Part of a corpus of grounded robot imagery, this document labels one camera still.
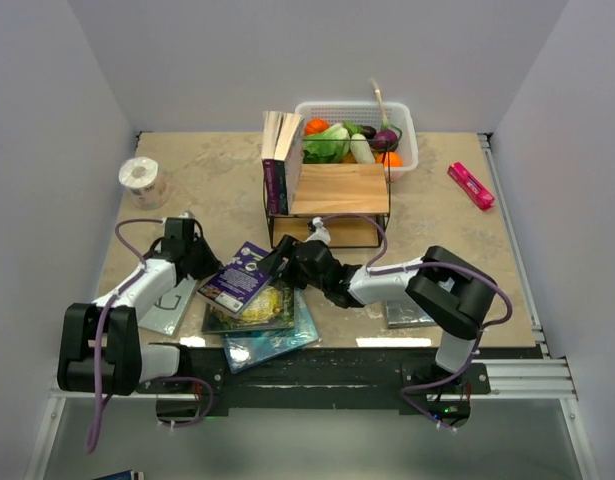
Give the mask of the purple paperback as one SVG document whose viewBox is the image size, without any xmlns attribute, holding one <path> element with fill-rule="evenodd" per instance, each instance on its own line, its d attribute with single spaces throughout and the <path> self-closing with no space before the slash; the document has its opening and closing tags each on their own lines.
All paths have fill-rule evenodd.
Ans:
<svg viewBox="0 0 615 480">
<path fill-rule="evenodd" d="M 268 251 L 244 242 L 231 260 L 205 281 L 197 293 L 209 305 L 233 318 L 239 318 L 271 277 L 259 267 Z"/>
</svg>

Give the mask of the green yellow fantasy book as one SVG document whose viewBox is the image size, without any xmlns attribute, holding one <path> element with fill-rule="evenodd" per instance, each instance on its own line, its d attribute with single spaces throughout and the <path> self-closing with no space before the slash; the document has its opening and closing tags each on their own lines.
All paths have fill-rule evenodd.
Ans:
<svg viewBox="0 0 615 480">
<path fill-rule="evenodd" d="M 201 332 L 205 334 L 241 334 L 294 327 L 294 291 L 281 281 L 266 286 L 244 309 L 239 318 L 209 306 L 205 310 Z"/>
</svg>

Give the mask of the Little Women book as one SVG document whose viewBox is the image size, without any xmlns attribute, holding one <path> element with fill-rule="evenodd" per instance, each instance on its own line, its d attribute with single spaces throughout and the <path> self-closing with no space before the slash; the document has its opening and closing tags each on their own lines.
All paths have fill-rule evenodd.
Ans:
<svg viewBox="0 0 615 480">
<path fill-rule="evenodd" d="M 304 117 L 301 114 L 283 113 L 274 152 L 280 215 L 291 213 L 296 196 L 303 159 L 303 130 Z"/>
</svg>

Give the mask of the purple Treehouse paperback book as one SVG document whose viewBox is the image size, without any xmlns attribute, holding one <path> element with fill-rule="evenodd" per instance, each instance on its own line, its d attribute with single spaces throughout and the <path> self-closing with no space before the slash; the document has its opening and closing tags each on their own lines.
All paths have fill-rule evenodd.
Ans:
<svg viewBox="0 0 615 480">
<path fill-rule="evenodd" d="M 279 111 L 265 111 L 261 161 L 263 166 L 266 212 L 269 215 L 289 213 L 284 162 L 285 135 L 283 126 L 286 114 Z"/>
</svg>

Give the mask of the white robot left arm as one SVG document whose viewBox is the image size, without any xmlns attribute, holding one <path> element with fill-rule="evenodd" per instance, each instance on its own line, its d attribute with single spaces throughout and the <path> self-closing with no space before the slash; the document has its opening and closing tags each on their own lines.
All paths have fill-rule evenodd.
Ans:
<svg viewBox="0 0 615 480">
<path fill-rule="evenodd" d="M 194 368 L 174 344 L 140 343 L 138 322 L 185 279 L 205 280 L 221 262 L 198 220 L 168 217 L 163 235 L 138 256 L 121 284 L 90 303 L 70 305 L 63 320 L 57 382 L 64 391 L 129 395 L 159 379 L 172 392 L 187 390 Z"/>
</svg>

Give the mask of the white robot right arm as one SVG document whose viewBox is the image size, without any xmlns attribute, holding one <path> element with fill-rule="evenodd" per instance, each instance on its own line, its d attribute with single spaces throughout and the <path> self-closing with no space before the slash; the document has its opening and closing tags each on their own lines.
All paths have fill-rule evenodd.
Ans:
<svg viewBox="0 0 615 480">
<path fill-rule="evenodd" d="M 312 286 L 343 309 L 380 302 L 419 306 L 442 335 L 434 364 L 418 377 L 415 390 L 453 393 L 463 386 L 494 297 L 509 301 L 495 280 L 440 246 L 430 247 L 418 261 L 371 267 L 341 263 L 322 240 L 301 242 L 286 235 L 258 267 L 295 289 Z"/>
</svg>

